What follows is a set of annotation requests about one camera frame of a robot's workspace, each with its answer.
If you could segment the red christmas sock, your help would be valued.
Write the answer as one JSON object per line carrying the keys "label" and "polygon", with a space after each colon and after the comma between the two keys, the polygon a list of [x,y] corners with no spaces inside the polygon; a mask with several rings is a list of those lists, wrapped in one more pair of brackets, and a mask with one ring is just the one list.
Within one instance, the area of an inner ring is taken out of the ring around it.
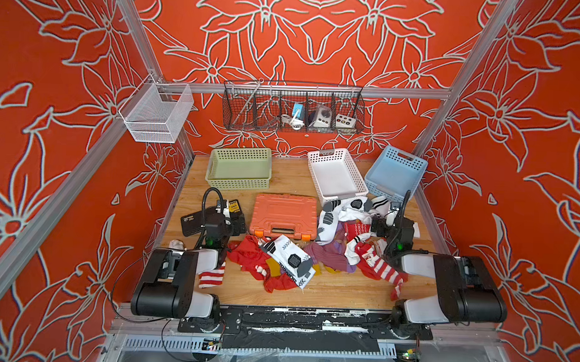
{"label": "red christmas sock", "polygon": [[240,265],[243,272],[250,273],[262,282],[266,292],[292,290],[298,285],[287,273],[272,274],[268,263],[271,256],[263,252],[256,236],[247,235],[242,241],[231,241],[228,244],[227,257]]}

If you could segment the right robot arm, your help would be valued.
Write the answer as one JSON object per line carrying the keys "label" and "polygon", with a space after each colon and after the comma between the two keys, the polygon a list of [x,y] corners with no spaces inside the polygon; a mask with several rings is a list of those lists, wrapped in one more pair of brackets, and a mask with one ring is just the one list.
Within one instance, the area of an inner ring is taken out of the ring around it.
{"label": "right robot arm", "polygon": [[414,249],[414,222],[396,216],[393,223],[375,216],[371,231],[385,241],[385,263],[408,276],[431,278],[436,293],[397,301],[390,328],[405,329],[447,323],[500,323],[507,306],[480,257],[462,257]]}

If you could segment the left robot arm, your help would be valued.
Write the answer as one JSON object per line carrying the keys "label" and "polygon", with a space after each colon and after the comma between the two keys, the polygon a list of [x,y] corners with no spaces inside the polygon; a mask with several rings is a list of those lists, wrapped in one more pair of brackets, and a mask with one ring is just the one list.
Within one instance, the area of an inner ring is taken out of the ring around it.
{"label": "left robot arm", "polygon": [[152,252],[131,299],[132,314],[199,319],[215,325],[220,322],[218,297],[196,288],[222,282],[233,224],[229,216],[215,213],[207,215],[202,225],[200,236],[209,239],[210,246],[183,251],[158,248]]}

